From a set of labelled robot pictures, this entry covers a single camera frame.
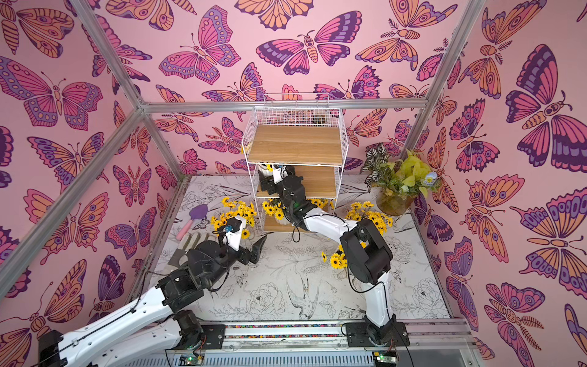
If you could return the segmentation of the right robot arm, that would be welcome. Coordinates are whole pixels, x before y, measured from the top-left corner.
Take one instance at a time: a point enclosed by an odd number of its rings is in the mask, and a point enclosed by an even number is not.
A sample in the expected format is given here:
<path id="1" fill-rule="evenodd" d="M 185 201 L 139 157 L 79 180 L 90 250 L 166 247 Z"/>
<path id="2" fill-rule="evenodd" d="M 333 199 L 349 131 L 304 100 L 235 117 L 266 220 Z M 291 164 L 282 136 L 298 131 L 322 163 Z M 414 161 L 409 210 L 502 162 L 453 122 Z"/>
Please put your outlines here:
<path id="1" fill-rule="evenodd" d="M 347 260 L 347 280 L 352 291 L 365 296 L 366 333 L 376 346 L 409 347 L 406 327 L 391 313 L 388 278 L 392 251 L 377 226 L 369 219 L 347 220 L 328 213 L 306 196 L 303 178 L 285 168 L 280 173 L 259 174 L 261 189 L 276 194 L 273 199 L 284 211 L 281 222 L 292 227 L 292 239 L 301 231 L 317 233 L 342 246 Z"/>

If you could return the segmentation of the sunflower pot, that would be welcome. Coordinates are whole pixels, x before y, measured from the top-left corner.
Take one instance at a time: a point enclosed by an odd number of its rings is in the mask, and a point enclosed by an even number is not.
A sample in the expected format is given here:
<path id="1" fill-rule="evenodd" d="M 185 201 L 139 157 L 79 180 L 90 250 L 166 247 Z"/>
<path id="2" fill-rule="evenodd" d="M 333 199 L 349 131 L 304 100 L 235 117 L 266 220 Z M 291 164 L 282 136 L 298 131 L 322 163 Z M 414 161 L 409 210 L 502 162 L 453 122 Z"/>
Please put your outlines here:
<path id="1" fill-rule="evenodd" d="M 338 246 L 336 251 L 331 255 L 327 255 L 325 252 L 321 252 L 321 258 L 324 263 L 330 264 L 333 269 L 347 269 L 349 266 L 342 246 Z"/>
<path id="2" fill-rule="evenodd" d="M 262 203 L 262 208 L 267 216 L 273 217 L 276 221 L 286 220 L 284 208 L 280 200 L 266 200 Z"/>
<path id="3" fill-rule="evenodd" d="M 352 203 L 345 218 L 357 222 L 364 219 L 371 220 L 382 235 L 385 235 L 394 223 L 393 217 L 378 211 L 370 201 Z"/>
<path id="4" fill-rule="evenodd" d="M 335 209 L 333 200 L 313 198 L 310 199 L 310 202 L 319 209 L 322 209 L 328 213 L 333 212 Z"/>
<path id="5" fill-rule="evenodd" d="M 252 230 L 255 229 L 257 224 L 257 217 L 258 212 L 254 203 L 223 197 L 221 200 L 221 211 L 217 215 L 212 216 L 210 222 L 215 232 L 220 231 L 224 226 L 231 226 L 233 229 L 244 226 L 241 238 L 246 240 L 252 236 Z M 239 225 L 229 224 L 229 220 L 234 218 L 240 221 Z"/>
<path id="6" fill-rule="evenodd" d="M 271 164 L 257 164 L 259 175 L 262 177 L 272 177 L 273 176 L 273 166 Z"/>

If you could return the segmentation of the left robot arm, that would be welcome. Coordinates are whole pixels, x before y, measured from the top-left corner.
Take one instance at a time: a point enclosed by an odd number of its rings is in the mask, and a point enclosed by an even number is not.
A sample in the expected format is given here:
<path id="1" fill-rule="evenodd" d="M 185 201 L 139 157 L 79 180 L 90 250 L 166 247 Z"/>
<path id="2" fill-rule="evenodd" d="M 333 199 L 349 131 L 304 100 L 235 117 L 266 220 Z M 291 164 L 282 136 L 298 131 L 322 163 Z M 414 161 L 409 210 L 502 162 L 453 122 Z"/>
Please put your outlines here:
<path id="1" fill-rule="evenodd" d="M 218 291 L 236 262 L 256 264 L 266 238 L 251 249 L 207 240 L 186 262 L 119 310 L 78 330 L 50 332 L 38 342 L 39 366 L 123 365 L 156 350 L 199 348 L 205 329 L 188 306 Z"/>

